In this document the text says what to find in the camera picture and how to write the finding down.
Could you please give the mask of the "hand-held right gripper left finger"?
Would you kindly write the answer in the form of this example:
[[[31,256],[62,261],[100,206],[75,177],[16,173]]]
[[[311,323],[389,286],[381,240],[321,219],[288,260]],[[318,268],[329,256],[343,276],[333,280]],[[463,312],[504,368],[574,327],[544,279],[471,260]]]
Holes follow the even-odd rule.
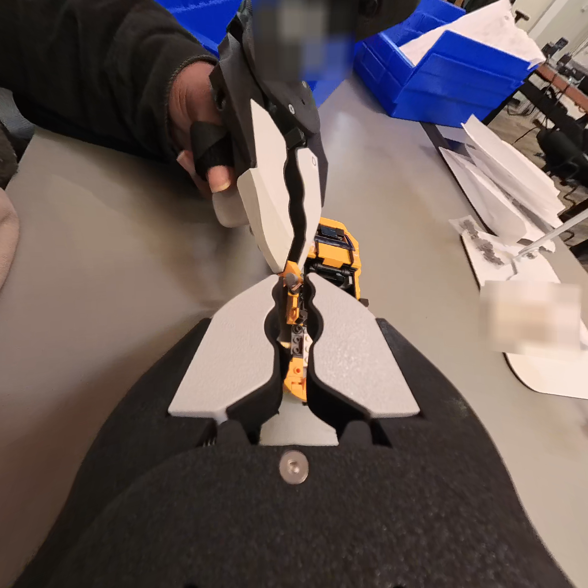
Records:
[[[270,382],[275,347],[265,321],[275,310],[271,275],[226,302],[212,317],[168,407],[174,417],[229,418]]]

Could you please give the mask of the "person's left forearm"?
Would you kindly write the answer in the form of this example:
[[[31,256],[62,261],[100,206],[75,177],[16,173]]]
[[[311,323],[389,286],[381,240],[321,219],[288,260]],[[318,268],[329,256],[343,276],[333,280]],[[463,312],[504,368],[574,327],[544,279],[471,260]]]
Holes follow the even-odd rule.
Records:
[[[175,78],[210,54],[156,1],[1,1],[1,87],[31,122],[174,159]]]

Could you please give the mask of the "silver metal rod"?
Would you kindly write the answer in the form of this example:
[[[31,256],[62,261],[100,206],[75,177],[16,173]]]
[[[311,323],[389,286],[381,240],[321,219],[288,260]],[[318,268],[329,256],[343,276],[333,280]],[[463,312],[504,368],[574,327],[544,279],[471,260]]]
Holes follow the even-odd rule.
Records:
[[[583,222],[585,219],[587,219],[587,209],[585,209],[584,211],[571,217],[569,220],[567,220],[561,226],[546,233],[543,237],[532,242],[530,245],[525,246],[517,255],[515,255],[512,258],[511,265],[514,266],[514,264],[517,261],[524,258],[527,254],[533,253],[534,251],[539,250],[545,243],[553,240],[555,237],[559,236],[561,233],[564,233],[564,232],[571,230],[573,227],[575,227],[577,224]]]

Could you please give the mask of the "wooden desk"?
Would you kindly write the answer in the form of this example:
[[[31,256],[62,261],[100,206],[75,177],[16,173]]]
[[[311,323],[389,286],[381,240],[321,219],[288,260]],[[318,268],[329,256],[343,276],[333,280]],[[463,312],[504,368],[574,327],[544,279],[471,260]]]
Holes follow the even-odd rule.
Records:
[[[539,76],[558,91],[562,92],[581,111],[585,114],[587,113],[587,94],[581,91],[579,84],[575,84],[572,78],[561,75],[554,67],[547,63],[540,64],[533,71],[533,74]]]

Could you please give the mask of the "beige hoodie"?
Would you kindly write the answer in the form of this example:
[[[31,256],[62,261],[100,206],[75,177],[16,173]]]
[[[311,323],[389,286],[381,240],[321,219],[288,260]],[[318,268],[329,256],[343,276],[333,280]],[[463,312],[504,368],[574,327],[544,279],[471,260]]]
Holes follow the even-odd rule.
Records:
[[[19,243],[19,217],[1,188],[1,289],[9,275]]]

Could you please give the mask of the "white paper sheet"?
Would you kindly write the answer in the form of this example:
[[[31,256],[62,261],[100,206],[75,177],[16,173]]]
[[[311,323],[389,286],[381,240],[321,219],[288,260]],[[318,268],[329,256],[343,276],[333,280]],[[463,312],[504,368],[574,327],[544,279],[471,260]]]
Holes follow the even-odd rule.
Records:
[[[450,31],[489,47],[514,55],[532,65],[546,61],[537,43],[516,24],[509,1],[496,1],[465,14],[450,24],[439,26],[400,46],[417,65],[443,33]]]

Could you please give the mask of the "white paper bag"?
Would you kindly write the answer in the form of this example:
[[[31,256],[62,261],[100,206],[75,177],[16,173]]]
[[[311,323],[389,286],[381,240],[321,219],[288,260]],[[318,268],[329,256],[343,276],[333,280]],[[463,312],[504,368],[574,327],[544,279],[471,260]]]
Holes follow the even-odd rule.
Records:
[[[446,148],[439,152],[482,223],[506,245],[526,236],[525,221],[502,191],[467,158]]]
[[[461,126],[469,157],[482,173],[542,223],[553,228],[562,225],[559,213],[564,205],[551,177],[474,115]]]

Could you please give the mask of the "dark fleece jacket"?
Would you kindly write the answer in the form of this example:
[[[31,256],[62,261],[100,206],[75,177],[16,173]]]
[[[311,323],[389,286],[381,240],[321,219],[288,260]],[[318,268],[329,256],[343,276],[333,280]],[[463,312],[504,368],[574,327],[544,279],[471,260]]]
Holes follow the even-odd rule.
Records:
[[[18,154],[13,137],[1,122],[1,189],[5,189],[18,172]]]

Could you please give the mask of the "yellow lego car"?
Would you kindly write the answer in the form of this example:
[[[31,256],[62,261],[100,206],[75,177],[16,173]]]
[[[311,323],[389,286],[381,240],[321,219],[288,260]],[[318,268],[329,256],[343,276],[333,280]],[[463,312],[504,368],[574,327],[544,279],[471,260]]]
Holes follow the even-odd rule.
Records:
[[[304,267],[301,269],[303,277],[309,273],[317,273],[368,307],[369,300],[360,296],[361,271],[362,263],[357,240],[344,224],[321,217]],[[289,353],[289,360],[283,378],[283,392],[306,404],[306,375],[312,339],[307,332],[307,309],[303,287],[298,296],[291,296],[285,287],[284,291],[285,331],[280,335],[280,343]]]

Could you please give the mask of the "clear bag of dark pieces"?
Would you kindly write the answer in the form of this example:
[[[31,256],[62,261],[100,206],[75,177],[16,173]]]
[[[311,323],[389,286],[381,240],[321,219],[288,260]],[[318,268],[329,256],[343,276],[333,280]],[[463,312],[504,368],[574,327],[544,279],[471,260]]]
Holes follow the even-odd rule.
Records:
[[[496,280],[508,281],[518,274],[512,254],[504,244],[485,232],[471,215],[450,219],[449,223],[460,236],[475,276],[486,280],[493,275]]]

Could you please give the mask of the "orange and grey lego piece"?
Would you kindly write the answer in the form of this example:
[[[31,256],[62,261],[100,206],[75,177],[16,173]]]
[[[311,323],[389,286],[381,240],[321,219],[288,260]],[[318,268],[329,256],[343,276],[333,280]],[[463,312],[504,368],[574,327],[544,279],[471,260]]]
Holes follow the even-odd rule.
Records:
[[[283,285],[291,296],[298,296],[304,283],[303,274],[294,261],[287,261],[282,273]]]

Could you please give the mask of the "person's left hand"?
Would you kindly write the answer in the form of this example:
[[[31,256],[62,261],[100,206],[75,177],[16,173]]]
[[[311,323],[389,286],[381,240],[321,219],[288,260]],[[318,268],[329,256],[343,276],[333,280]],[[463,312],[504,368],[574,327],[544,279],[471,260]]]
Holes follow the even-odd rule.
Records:
[[[234,182],[233,169],[216,166],[208,171],[207,179],[196,173],[192,153],[190,128],[195,122],[222,125],[222,120],[212,97],[209,76],[214,66],[208,62],[195,62],[184,67],[175,77],[169,93],[168,115],[176,158],[190,175],[203,197],[228,190]]]

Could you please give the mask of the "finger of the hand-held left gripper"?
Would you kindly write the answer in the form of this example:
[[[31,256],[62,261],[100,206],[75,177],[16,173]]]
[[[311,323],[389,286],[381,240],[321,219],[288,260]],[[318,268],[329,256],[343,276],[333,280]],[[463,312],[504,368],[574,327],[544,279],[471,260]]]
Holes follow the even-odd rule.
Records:
[[[274,274],[284,271],[295,231],[285,181],[288,149],[267,110],[250,100],[256,165],[237,180],[239,195],[259,250]]]
[[[303,269],[322,210],[319,159],[309,148],[289,156],[289,214],[293,227],[289,261]]]

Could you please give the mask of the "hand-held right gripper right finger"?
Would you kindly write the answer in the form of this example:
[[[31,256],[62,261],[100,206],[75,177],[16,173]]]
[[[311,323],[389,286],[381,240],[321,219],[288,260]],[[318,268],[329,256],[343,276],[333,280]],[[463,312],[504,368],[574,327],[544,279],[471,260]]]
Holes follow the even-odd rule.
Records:
[[[307,285],[316,320],[308,376],[367,417],[417,415],[417,401],[371,311],[320,275],[309,274]]]

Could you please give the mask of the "black office chair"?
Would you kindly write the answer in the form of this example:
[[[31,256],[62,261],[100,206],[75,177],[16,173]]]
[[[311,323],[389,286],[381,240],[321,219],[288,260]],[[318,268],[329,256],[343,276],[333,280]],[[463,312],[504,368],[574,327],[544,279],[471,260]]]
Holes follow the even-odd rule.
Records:
[[[578,187],[587,188],[587,115],[578,119],[566,116],[561,126],[543,128],[537,142],[543,153],[543,171],[570,187],[567,198]]]

